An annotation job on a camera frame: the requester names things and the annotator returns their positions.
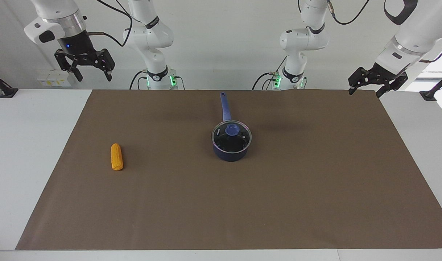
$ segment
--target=green led light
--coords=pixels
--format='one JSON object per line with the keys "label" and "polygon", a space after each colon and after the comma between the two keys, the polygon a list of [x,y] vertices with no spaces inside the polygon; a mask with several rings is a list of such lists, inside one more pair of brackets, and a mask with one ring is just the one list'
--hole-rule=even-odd
{"label": "green led light", "polygon": [[171,85],[172,85],[172,86],[176,86],[177,82],[176,82],[176,80],[174,79],[174,76],[170,75],[169,78],[171,79]]}
{"label": "green led light", "polygon": [[280,81],[282,81],[282,77],[277,76],[276,82],[274,83],[274,87],[276,87],[277,89],[280,88]]}
{"label": "green led light", "polygon": [[304,89],[307,84],[307,78],[303,77],[302,82],[300,83],[300,89]]}

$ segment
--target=yellow corn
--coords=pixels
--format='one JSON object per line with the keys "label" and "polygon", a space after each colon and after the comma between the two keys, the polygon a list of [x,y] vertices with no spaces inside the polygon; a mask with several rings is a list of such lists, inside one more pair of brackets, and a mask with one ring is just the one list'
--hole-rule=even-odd
{"label": "yellow corn", "polygon": [[123,154],[121,153],[121,146],[115,143],[111,146],[111,167],[113,170],[122,170],[123,164]]}

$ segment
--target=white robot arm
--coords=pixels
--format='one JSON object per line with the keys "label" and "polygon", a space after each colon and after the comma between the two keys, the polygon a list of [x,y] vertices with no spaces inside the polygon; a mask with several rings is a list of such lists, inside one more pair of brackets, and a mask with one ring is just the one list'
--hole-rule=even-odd
{"label": "white robot arm", "polygon": [[131,15],[144,24],[132,28],[128,46],[138,52],[145,62],[148,89],[176,89],[175,71],[166,65],[163,53],[158,50],[173,44],[173,31],[160,21],[152,0],[128,1]]}
{"label": "white robot arm", "polygon": [[405,70],[417,63],[442,38],[442,0],[403,0],[404,8],[397,15],[385,9],[387,17],[400,25],[396,35],[376,58],[373,67],[360,67],[348,79],[349,92],[369,84],[383,85],[377,96],[390,90],[398,90],[408,75]]}
{"label": "white robot arm", "polygon": [[280,84],[274,85],[273,90],[296,88],[307,63],[307,57],[302,51],[315,51],[327,46],[330,37],[324,31],[326,13],[326,0],[306,0],[301,16],[307,27],[282,33],[280,45],[287,53],[287,62],[280,72]]}
{"label": "white robot arm", "polygon": [[94,66],[111,81],[115,62],[107,49],[96,51],[85,30],[86,17],[73,0],[31,0],[38,17],[24,28],[31,41],[40,45],[58,40],[61,49],[55,52],[60,68],[74,73],[79,81],[83,76],[76,66]]}

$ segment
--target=wall socket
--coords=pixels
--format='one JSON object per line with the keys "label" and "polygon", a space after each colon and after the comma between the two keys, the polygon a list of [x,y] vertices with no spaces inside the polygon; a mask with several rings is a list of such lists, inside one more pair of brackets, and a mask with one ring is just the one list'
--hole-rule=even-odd
{"label": "wall socket", "polygon": [[73,74],[66,71],[44,71],[37,77],[42,87],[73,87],[77,80]]}

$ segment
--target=black stand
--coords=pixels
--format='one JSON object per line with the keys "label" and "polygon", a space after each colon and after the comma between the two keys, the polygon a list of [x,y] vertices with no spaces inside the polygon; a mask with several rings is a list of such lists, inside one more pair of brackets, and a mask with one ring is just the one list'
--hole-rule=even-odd
{"label": "black stand", "polygon": [[442,80],[439,81],[435,87],[433,87],[430,91],[420,91],[419,93],[426,101],[436,102],[437,99],[434,98],[435,93],[442,88]]}
{"label": "black stand", "polygon": [[11,87],[2,79],[0,79],[0,89],[3,92],[3,94],[0,95],[0,98],[12,98],[13,96],[15,96],[16,92],[18,91],[17,88]]}

